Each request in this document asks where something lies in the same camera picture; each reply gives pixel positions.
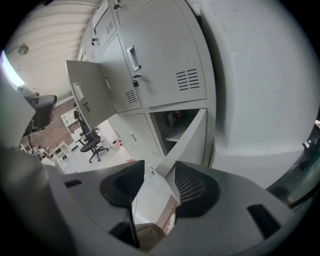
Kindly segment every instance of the open locker door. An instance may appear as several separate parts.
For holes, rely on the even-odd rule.
[[[74,100],[90,129],[116,113],[99,64],[66,60],[65,66]]]

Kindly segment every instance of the ceiling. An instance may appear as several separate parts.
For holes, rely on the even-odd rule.
[[[69,95],[65,60],[76,60],[89,19],[101,0],[54,0],[32,10],[5,47],[7,58],[27,88],[41,95]],[[29,51],[20,55],[18,49]]]

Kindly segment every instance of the office chair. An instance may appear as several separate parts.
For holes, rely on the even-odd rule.
[[[92,151],[92,156],[89,159],[89,163],[91,164],[91,159],[94,156],[98,157],[98,162],[101,161],[101,159],[99,158],[99,152],[106,150],[109,151],[109,149],[106,147],[104,148],[103,146],[98,146],[98,144],[101,142],[101,138],[100,136],[97,135],[95,129],[89,131],[87,134],[84,135],[87,138],[87,143],[83,144],[80,140],[80,143],[83,144],[83,147],[80,149],[81,152],[88,152],[88,151]]]

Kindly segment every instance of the brick wall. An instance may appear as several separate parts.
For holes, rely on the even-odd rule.
[[[45,150],[57,147],[61,142],[65,141],[70,145],[74,140],[65,126],[61,115],[74,108],[74,99],[70,99],[67,102],[57,106],[54,110],[53,122],[49,124],[44,130],[39,131],[35,135],[31,135],[32,145],[42,146]],[[69,126],[69,130],[73,132],[80,126],[77,122],[74,122]],[[21,143],[29,142],[28,137],[21,140]]]

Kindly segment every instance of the lock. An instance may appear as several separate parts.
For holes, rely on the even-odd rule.
[[[139,83],[138,83],[138,81],[137,80],[133,80],[133,87],[138,87],[139,86]]]

